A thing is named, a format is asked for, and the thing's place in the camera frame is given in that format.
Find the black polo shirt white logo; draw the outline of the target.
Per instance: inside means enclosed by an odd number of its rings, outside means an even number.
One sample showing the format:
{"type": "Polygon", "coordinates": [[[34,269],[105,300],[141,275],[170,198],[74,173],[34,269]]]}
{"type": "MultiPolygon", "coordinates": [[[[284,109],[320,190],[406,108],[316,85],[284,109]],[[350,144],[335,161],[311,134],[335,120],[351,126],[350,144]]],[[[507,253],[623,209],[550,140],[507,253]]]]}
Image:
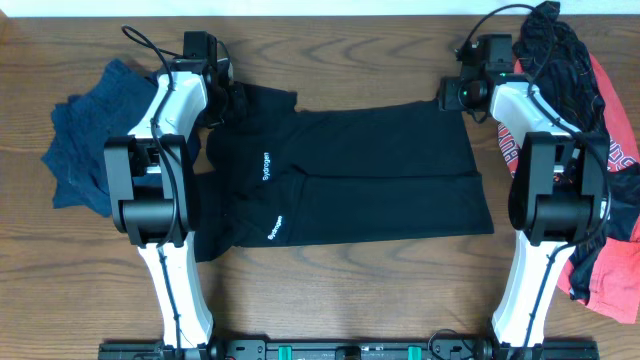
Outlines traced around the black polo shirt white logo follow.
{"type": "Polygon", "coordinates": [[[238,84],[208,136],[195,256],[490,234],[464,120],[436,101],[300,111],[293,92],[238,84]]]}

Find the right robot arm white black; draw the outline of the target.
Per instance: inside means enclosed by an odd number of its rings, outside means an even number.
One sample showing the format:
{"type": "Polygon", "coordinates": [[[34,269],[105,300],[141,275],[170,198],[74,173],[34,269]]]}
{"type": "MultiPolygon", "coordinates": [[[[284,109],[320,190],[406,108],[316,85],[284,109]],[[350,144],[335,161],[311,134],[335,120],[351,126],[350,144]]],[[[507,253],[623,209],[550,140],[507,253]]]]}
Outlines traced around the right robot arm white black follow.
{"type": "Polygon", "coordinates": [[[607,218],[608,140],[566,122],[522,75],[445,77],[438,100],[445,111],[495,119],[519,148],[508,199],[515,255],[491,328],[498,346],[536,351],[564,264],[607,218]]]}

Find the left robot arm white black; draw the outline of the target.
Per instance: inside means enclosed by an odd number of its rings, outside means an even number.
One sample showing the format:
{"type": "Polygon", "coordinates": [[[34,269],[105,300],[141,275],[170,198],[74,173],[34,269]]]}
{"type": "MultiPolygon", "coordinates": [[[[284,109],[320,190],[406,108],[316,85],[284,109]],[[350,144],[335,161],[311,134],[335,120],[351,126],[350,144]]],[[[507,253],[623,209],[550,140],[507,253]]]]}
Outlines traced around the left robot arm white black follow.
{"type": "Polygon", "coordinates": [[[113,222],[148,269],[164,333],[149,350],[108,344],[103,356],[209,359],[215,352],[214,317],[196,266],[200,204],[187,142],[199,117],[224,97],[218,83],[232,80],[229,58],[172,60],[139,122],[105,143],[113,222]]]}

